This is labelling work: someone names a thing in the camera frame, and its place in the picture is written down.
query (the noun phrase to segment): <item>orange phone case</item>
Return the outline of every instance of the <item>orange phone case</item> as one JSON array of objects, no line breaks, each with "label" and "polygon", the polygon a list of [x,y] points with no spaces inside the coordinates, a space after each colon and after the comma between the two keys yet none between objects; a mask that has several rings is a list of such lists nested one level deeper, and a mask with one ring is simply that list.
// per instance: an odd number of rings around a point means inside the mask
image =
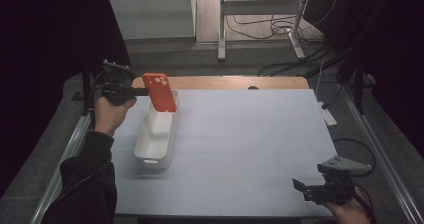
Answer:
[{"label": "orange phone case", "polygon": [[176,112],[174,95],[168,78],[163,73],[145,73],[142,76],[144,86],[149,89],[153,107],[158,112]]}]

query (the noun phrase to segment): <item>white plastic container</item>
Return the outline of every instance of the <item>white plastic container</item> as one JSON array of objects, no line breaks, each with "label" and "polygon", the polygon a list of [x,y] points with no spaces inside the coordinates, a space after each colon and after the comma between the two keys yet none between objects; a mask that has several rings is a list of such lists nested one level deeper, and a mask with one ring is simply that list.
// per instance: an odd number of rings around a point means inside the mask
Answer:
[{"label": "white plastic container", "polygon": [[172,159],[179,114],[178,92],[173,90],[176,112],[158,112],[149,105],[143,127],[138,136],[134,155],[146,168],[165,169]]}]

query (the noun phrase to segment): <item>wire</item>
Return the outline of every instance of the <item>wire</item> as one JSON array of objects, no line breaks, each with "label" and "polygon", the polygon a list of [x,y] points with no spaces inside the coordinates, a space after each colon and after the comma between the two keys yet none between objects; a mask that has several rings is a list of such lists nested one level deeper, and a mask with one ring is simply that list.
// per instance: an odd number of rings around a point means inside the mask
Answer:
[{"label": "wire", "polygon": [[317,84],[317,88],[315,90],[315,96],[317,98],[317,101],[318,101],[318,88],[319,88],[319,83],[321,82],[321,74],[322,74],[322,66],[323,65],[324,65],[324,60],[322,60],[321,67],[319,68],[318,84]]},{"label": "wire", "polygon": [[271,16],[271,26],[270,26],[270,28],[271,28],[271,32],[273,34],[275,34],[274,30],[272,29],[272,26],[274,25],[274,22],[273,21],[274,21],[274,15]]},{"label": "wire", "polygon": [[352,138],[337,138],[333,140],[333,143],[339,142],[339,141],[351,141],[351,142],[355,142],[358,145],[361,145],[362,147],[364,147],[371,155],[372,157],[372,164],[371,164],[371,170],[369,170],[368,172],[362,173],[362,174],[352,174],[353,177],[364,177],[364,176],[368,176],[372,171],[374,171],[375,165],[377,163],[377,160],[375,159],[374,153],[371,151],[371,149],[369,147],[367,147],[364,143],[352,139]]},{"label": "wire", "polygon": [[293,24],[292,22],[288,22],[288,21],[277,21],[277,22],[273,22],[271,23],[271,33],[274,35],[285,35],[290,33],[292,26],[287,26],[287,25],[283,25],[283,26],[279,26],[276,25],[276,23],[288,23],[288,24]]},{"label": "wire", "polygon": [[356,193],[356,191],[353,193],[353,198],[359,203],[359,205],[361,205],[365,209],[371,224],[376,224],[377,218],[374,216],[374,205],[372,203],[371,196],[361,185],[356,183],[354,183],[354,185],[358,186],[361,189],[361,191],[365,193],[369,204],[361,196],[359,196],[358,193]]},{"label": "wire", "polygon": [[275,76],[276,74],[278,74],[278,73],[281,73],[281,72],[283,72],[283,71],[286,71],[286,70],[288,70],[288,69],[291,69],[291,68],[293,68],[293,67],[295,67],[296,65],[298,65],[298,64],[301,64],[301,63],[307,63],[307,62],[313,62],[313,61],[316,61],[316,60],[319,60],[320,58],[322,58],[323,56],[325,56],[325,55],[327,55],[328,53],[329,53],[329,51],[331,50],[331,48],[329,48],[324,54],[322,54],[321,56],[319,56],[318,58],[315,58],[315,59],[312,59],[312,60],[309,60],[311,57],[313,57],[314,55],[316,55],[318,52],[320,52],[321,50],[323,50],[324,48],[326,47],[326,45],[322,45],[320,48],[318,48],[317,50],[315,50],[311,55],[309,55],[309,56],[307,56],[305,59],[303,59],[303,60],[300,60],[300,61],[296,61],[296,62],[286,62],[286,63],[276,63],[276,64],[270,64],[270,65],[267,65],[267,66],[264,66],[264,67],[262,67],[259,71],[258,71],[258,76],[260,76],[261,75],[261,73],[265,70],[265,69],[268,69],[268,68],[271,68],[271,67],[276,67],[276,66],[280,66],[280,65],[287,65],[287,64],[293,64],[293,65],[291,65],[291,66],[289,66],[289,67],[285,67],[285,68],[282,68],[282,69],[280,69],[280,70],[276,70],[276,71],[273,71],[273,72],[270,72],[270,73],[268,73],[268,74],[265,74],[264,76]]},{"label": "wire", "polygon": [[303,34],[303,30],[300,26],[298,28],[298,40],[299,42],[306,44],[306,45],[311,45],[311,44],[329,44],[329,40],[326,39],[325,35],[321,35],[321,36],[314,36],[312,38],[306,38],[305,35]]},{"label": "wire", "polygon": [[[289,16],[289,17],[281,17],[281,18],[276,18],[274,20],[285,20],[285,19],[290,19],[290,18],[295,18],[296,16]],[[261,22],[269,22],[271,21],[271,19],[268,20],[259,20],[259,21],[251,21],[251,22],[239,22],[236,20],[235,16],[233,15],[234,18],[234,22],[237,24],[255,24],[255,23],[261,23]]]},{"label": "wire", "polygon": [[334,102],[336,102],[337,98],[339,97],[340,91],[342,90],[342,85],[340,84],[339,90],[337,91],[336,97],[334,97],[333,101],[331,101],[330,103],[324,103],[322,104],[322,109],[327,109],[329,106],[333,105]]},{"label": "wire", "polygon": [[88,107],[88,111],[90,112],[90,118],[91,118],[91,122],[90,122],[91,127],[94,127],[94,125],[96,123],[96,119],[95,119],[95,115],[94,115],[94,94],[98,90],[98,88],[95,88],[95,87],[97,85],[97,82],[100,80],[100,78],[103,78],[103,76],[105,74],[106,74],[105,71],[100,72],[96,76],[96,78],[94,78],[93,84],[91,86],[90,103],[89,103],[89,107]]},{"label": "wire", "polygon": [[47,222],[47,220],[49,219],[51,213],[59,206],[60,203],[63,202],[63,200],[65,200],[65,198],[67,198],[70,194],[72,194],[73,192],[75,192],[78,188],[82,187],[82,185],[84,185],[85,183],[87,183],[91,179],[93,179],[93,178],[97,177],[98,175],[100,175],[100,173],[102,173],[111,164],[112,164],[112,162],[111,162],[111,160],[109,158],[109,160],[107,160],[103,165],[101,165],[99,168],[97,168],[89,176],[87,176],[84,179],[82,179],[81,181],[77,182],[75,185],[71,186],[66,191],[63,190],[59,194],[59,196],[56,198],[56,200],[54,200],[52,202],[52,204],[50,204],[49,208],[44,213],[44,215],[43,215],[43,217],[41,219],[41,224],[44,224],[44,223]]},{"label": "wire", "polygon": [[[306,45],[310,45],[310,44],[324,44],[324,45],[333,45],[337,42],[342,43],[346,37],[351,33],[352,30],[354,30],[354,27],[357,26],[360,23],[360,20],[362,19],[362,17],[369,11],[370,7],[365,8],[350,24],[349,26],[341,33],[337,34],[337,36],[332,37],[332,39],[306,39],[303,35],[303,29],[299,27],[299,31],[298,31],[298,40],[299,42],[301,42],[302,44],[306,44]],[[329,105],[332,105],[336,99],[338,97],[338,94],[336,96],[336,98],[328,105],[324,104],[323,108],[328,107]]]},{"label": "wire", "polygon": [[249,34],[246,34],[246,33],[240,32],[240,31],[236,31],[236,30],[234,30],[233,28],[231,28],[230,24],[228,23],[228,18],[227,18],[227,16],[225,16],[225,21],[227,22],[228,28],[229,28],[231,31],[233,31],[233,32],[235,32],[235,33],[238,33],[238,34],[241,34],[241,35],[243,35],[243,36],[247,36],[247,37],[250,37],[250,38],[253,38],[253,39],[257,39],[257,40],[265,40],[265,39],[269,39],[269,38],[271,38],[271,37],[275,36],[275,34],[271,34],[270,36],[266,36],[266,37],[254,37],[254,36],[251,36],[251,35],[249,35]]},{"label": "wire", "polygon": [[307,28],[305,28],[305,29],[308,29],[308,28],[311,28],[312,26],[315,26],[315,25],[317,25],[317,24],[319,24],[319,23],[321,23],[325,18],[327,18],[327,16],[331,13],[331,11],[333,10],[333,8],[334,8],[334,6],[335,6],[335,4],[336,4],[336,1],[337,0],[334,0],[333,1],[333,4],[331,5],[331,8],[330,8],[330,10],[328,10],[328,12],[327,12],[327,14],[321,19],[321,20],[319,20],[318,22],[315,22],[314,24],[312,24],[312,25],[310,25],[309,27],[307,27]]}]

